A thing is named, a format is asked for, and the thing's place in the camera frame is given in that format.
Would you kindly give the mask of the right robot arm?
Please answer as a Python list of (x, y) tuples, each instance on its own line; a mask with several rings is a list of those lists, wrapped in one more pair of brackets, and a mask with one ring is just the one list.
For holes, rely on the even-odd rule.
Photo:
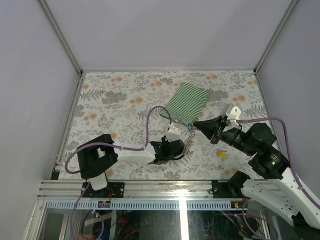
[(277, 186), (286, 196), (281, 198), (263, 188), (247, 174), (237, 171), (228, 182), (233, 197), (242, 194), (277, 213), (297, 233), (303, 236), (320, 234), (320, 200), (298, 177), (291, 155), (284, 156), (273, 147), (277, 137), (267, 125), (268, 118), (230, 119), (222, 115), (210, 120), (196, 121), (211, 144), (219, 141), (251, 157), (248, 164), (265, 180)]

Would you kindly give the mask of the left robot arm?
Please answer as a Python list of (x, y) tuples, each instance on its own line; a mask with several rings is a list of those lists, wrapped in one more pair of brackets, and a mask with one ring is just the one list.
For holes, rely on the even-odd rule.
[(183, 157), (185, 145), (182, 140), (151, 141), (146, 147), (125, 146), (115, 143), (110, 134), (103, 134), (76, 149), (79, 172), (87, 180), (94, 194), (105, 197), (110, 190), (106, 171), (116, 163), (139, 163), (162, 165)]

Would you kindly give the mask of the key with blue tag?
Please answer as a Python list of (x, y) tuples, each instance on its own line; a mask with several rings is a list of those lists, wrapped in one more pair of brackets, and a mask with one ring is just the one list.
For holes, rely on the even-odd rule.
[(195, 127), (192, 123), (189, 123), (189, 124), (187, 125), (187, 130), (188, 130), (189, 132), (192, 132), (192, 131), (198, 130), (198, 128)]

